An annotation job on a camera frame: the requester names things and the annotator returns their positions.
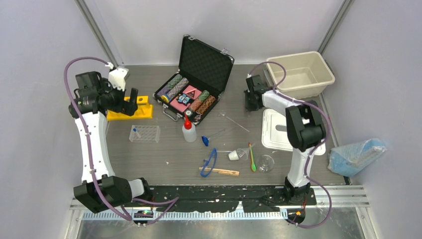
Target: cable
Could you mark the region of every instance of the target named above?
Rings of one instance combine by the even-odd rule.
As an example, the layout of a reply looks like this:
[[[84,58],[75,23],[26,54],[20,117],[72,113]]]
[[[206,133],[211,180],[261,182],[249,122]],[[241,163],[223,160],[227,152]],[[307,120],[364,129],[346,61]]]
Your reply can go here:
[[[179,199],[179,197],[176,197],[176,198],[174,198],[174,199],[172,199],[172,200],[170,200],[170,201],[168,201],[168,202],[163,202],[163,203],[151,203],[151,202],[148,202],[148,201],[145,201],[145,200],[143,200],[143,199],[139,199],[139,198],[134,198],[134,199],[132,199],[132,200],[134,200],[134,201],[138,201],[138,202],[143,202],[143,203],[149,203],[149,204],[152,204],[152,205],[166,205],[166,204],[169,204],[169,202],[171,202],[171,204],[166,208],[166,210],[164,210],[163,211],[163,213],[162,214],[160,214],[156,219],[154,219],[154,220],[152,220],[152,221],[149,221],[147,224],[145,224],[145,226],[148,226],[148,225],[151,225],[151,224],[153,224],[153,223],[155,223],[156,221],[158,221],[162,216],[164,216],[164,214],[166,214],[166,212],[168,211],[168,210],[170,210],[170,208],[176,203],[176,201]]]
[[[97,58],[97,57],[92,57],[92,56],[85,56],[85,57],[78,57],[78,58],[76,58],[76,59],[73,59],[73,60],[71,60],[67,65],[66,65],[66,67],[65,67],[65,70],[64,70],[64,76],[63,76],[63,78],[64,78],[64,83],[65,83],[65,87],[66,87],[66,92],[67,92],[67,95],[69,96],[69,99],[70,99],[70,102],[71,102],[71,104],[72,104],[72,106],[73,106],[73,108],[75,109],[75,111],[76,111],[76,114],[78,115],[78,117],[81,119],[81,122],[82,122],[82,125],[84,126],[84,131],[85,131],[85,135],[86,135],[86,137],[87,137],[87,145],[88,145],[88,158],[89,158],[89,165],[90,165],[90,171],[91,171],[91,176],[92,176],[92,179],[93,179],[93,183],[94,183],[94,187],[95,187],[95,190],[97,191],[97,193],[98,193],[98,196],[99,196],[99,198],[101,199],[101,201],[110,209],[110,210],[112,210],[114,213],[116,213],[117,215],[119,215],[120,217],[122,217],[123,219],[125,219],[125,220],[128,220],[128,221],[132,221],[132,216],[129,214],[129,212],[124,208],[124,206],[122,205],[122,206],[120,206],[120,208],[122,209],[122,211],[123,211],[123,213],[121,213],[119,210],[117,210],[117,209],[115,209],[108,201],[107,201],[107,199],[105,198],[105,196],[104,196],[104,194],[102,193],[102,191],[101,191],[101,189],[100,189],[100,186],[98,185],[98,182],[97,182],[97,178],[96,178],[96,176],[95,176],[95,169],[94,169],[94,160],[93,160],[93,156],[92,156],[92,148],[91,148],[91,137],[90,137],[90,134],[89,134],[89,131],[88,131],[88,126],[87,126],[87,123],[85,122],[85,119],[84,119],[84,117],[82,116],[82,113],[81,113],[81,111],[79,110],[79,108],[78,108],[78,105],[76,104],[76,102],[75,102],[75,99],[73,98],[73,96],[72,96],[72,93],[71,93],[71,91],[70,91],[70,87],[69,87],[69,81],[68,81],[68,78],[67,78],[67,74],[68,74],[68,71],[69,71],[69,68],[70,68],[70,66],[73,64],[73,63],[75,63],[75,62],[77,62],[77,61],[80,61],[80,60],[96,60],[96,61],[99,61],[99,62],[102,62],[102,63],[104,63],[104,64],[108,64],[105,60],[102,60],[102,59],[100,59],[100,58]],[[148,202],[148,201],[145,201],[145,200],[142,200],[142,199],[134,199],[135,201],[140,201],[140,200],[142,200],[142,202],[146,202],[146,203],[149,203],[149,204],[151,204],[151,205],[166,205],[166,204],[169,204],[169,203],[171,203],[171,205],[158,217],[158,218],[156,218],[155,220],[153,220],[153,221],[151,221],[151,222],[149,222],[149,223],[147,223],[147,225],[150,225],[150,224],[153,224],[153,223],[155,223],[160,217],[162,217],[172,206],[173,206],[173,204],[177,201],[179,199],[179,197],[176,197],[175,199],[173,199],[173,200],[170,200],[170,201],[168,201],[168,202],[165,202],[165,203],[154,203],[154,202]]]
[[[78,90],[79,90],[79,88],[76,88],[76,89],[73,90],[73,94],[76,96],[76,98],[79,98],[78,94],[76,93],[76,91],[78,91]]]
[[[328,190],[321,184],[321,183],[319,183],[318,181],[316,181],[315,179],[312,179],[311,177],[309,177],[308,176],[308,166],[309,166],[309,162],[310,162],[310,160],[311,160],[311,155],[313,155],[313,153],[316,151],[316,149],[318,148],[318,147],[320,147],[322,144],[324,144],[326,141],[327,141],[327,139],[328,139],[328,136],[329,135],[331,135],[331,124],[330,124],[330,120],[329,120],[329,118],[328,118],[328,116],[324,113],[324,111],[322,111],[320,108],[318,108],[317,106],[314,106],[313,104],[311,104],[311,103],[308,103],[308,102],[305,102],[305,101],[300,101],[300,100],[296,100],[296,99],[294,99],[294,98],[291,98],[291,97],[288,97],[288,96],[286,96],[286,95],[284,95],[283,93],[281,93],[280,91],[277,91],[277,86],[279,85],[279,84],[281,84],[284,80],[285,80],[285,78],[286,78],[286,74],[287,74],[287,72],[286,72],[286,68],[284,68],[284,66],[283,65],[281,65],[280,63],[278,63],[278,62],[275,62],[275,61],[264,61],[264,62],[261,62],[261,63],[259,63],[258,65],[256,65],[250,72],[249,72],[249,74],[248,74],[248,77],[250,77],[250,76],[252,76],[252,73],[255,71],[255,69],[258,67],[258,66],[260,66],[260,65],[263,65],[263,64],[275,64],[275,65],[277,65],[277,66],[279,66],[279,67],[281,67],[282,69],[283,69],[283,71],[284,71],[284,75],[283,75],[283,78],[277,83],[277,84],[275,84],[274,86],[273,86],[273,91],[274,91],[274,93],[276,94],[276,95],[278,95],[278,96],[280,96],[281,98],[283,98],[283,99],[286,99],[286,100],[288,100],[288,101],[290,101],[290,102],[293,102],[293,103],[297,103],[297,104],[303,104],[303,105],[306,105],[306,106],[309,106],[309,107],[312,107],[312,108],[314,108],[315,110],[317,110],[321,115],[322,115],[322,117],[325,119],[325,121],[327,122],[327,132],[326,132],[326,134],[325,134],[325,138],[323,139],[323,140],[321,140],[321,142],[319,142],[311,151],[310,151],[310,153],[309,153],[309,155],[308,155],[308,157],[307,157],[307,159],[306,159],[306,162],[305,162],[305,168],[304,168],[304,176],[309,180],[309,181],[311,181],[311,182],[313,182],[313,183],[315,183],[315,184],[317,184],[318,186],[320,186],[326,193],[327,193],[327,196],[328,196],[328,201],[329,201],[329,208],[328,208],[328,213],[327,213],[327,215],[326,215],[326,217],[324,218],[324,220],[322,220],[322,222],[320,222],[320,223],[318,223],[318,224],[315,224],[315,225],[302,225],[302,224],[298,224],[297,226],[298,227],[301,227],[301,228],[316,228],[316,227],[319,227],[319,226],[321,226],[322,224],[324,224],[327,220],[328,220],[328,218],[329,218],[329,216],[331,215],[331,209],[332,209],[332,200],[331,200],[331,195],[329,194],[329,192],[328,192]],[[293,224],[295,224],[295,222],[293,222],[292,220],[290,220],[290,219],[287,219],[290,223],[293,223]]]
[[[304,208],[304,214],[306,214],[306,195],[304,199],[304,203],[302,204],[302,207]]]

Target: yellow 3d-printed mount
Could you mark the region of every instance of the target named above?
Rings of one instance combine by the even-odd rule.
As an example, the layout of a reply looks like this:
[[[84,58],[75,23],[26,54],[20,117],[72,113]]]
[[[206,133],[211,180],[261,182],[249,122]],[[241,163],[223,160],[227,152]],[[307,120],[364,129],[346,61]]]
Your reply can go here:
[[[116,113],[113,111],[108,111],[107,120],[139,120],[139,119],[152,119],[154,106],[150,105],[148,102],[148,96],[138,96],[136,98],[138,104],[138,109],[135,111],[135,114],[132,116],[127,116],[122,113]]]

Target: wooden stick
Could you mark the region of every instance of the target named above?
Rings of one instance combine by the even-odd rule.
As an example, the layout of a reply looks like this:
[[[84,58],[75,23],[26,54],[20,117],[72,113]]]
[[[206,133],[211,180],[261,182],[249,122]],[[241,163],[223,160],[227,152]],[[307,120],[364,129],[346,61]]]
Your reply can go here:
[[[204,169],[204,171],[210,171],[211,168],[210,167],[206,167]],[[213,168],[212,169],[214,172],[218,172],[219,174],[224,174],[224,175],[231,175],[231,176],[239,176],[239,171],[234,171],[234,170],[227,170],[227,169],[219,169],[219,168]]]
[[[218,172],[218,174],[230,175],[230,176],[239,176],[239,172],[232,173],[232,172]]]

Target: gray work surface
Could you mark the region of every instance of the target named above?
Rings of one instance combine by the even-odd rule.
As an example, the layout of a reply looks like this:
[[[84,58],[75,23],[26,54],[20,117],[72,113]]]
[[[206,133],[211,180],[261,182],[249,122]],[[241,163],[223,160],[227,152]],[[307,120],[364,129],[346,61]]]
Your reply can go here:
[[[110,162],[118,177],[128,180],[143,177],[150,185],[283,185],[290,170],[292,153],[265,148],[261,143],[263,109],[246,112],[244,108],[244,90],[246,75],[253,65],[235,65],[227,87],[219,103],[197,127],[197,140],[187,143],[182,134],[183,120],[174,122],[162,113],[162,106],[152,94],[158,90],[178,69],[177,66],[129,66],[130,76],[126,81],[126,93],[130,88],[139,90],[138,95],[149,96],[154,106],[153,119],[110,121],[107,133],[107,146]],[[262,69],[257,74],[263,75]],[[205,147],[201,136],[210,136],[224,128],[236,126],[226,118],[219,117],[225,110],[226,115],[247,128],[250,132],[237,127],[210,142]],[[159,142],[137,143],[129,141],[132,125],[158,125],[161,133]],[[212,172],[207,178],[200,176],[199,167],[203,159],[208,159],[213,147],[217,150],[235,150],[256,143],[253,147],[255,162],[261,155],[270,155],[275,161],[274,169],[267,173],[252,172],[250,160],[229,161],[227,153],[218,153],[215,168],[240,171],[239,176],[220,175]],[[322,184],[344,184],[342,176],[327,169],[328,152],[333,147],[330,140],[326,144],[326,153],[315,156],[310,176]]]

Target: plastic squeeze bottle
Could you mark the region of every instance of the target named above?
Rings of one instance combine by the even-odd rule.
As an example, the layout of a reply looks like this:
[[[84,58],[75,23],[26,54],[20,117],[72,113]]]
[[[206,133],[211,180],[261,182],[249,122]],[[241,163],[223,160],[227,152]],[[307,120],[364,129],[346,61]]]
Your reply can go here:
[[[185,116],[185,123],[182,126],[183,137],[189,143],[194,142],[197,139],[197,131],[195,125],[189,121],[188,117]]]

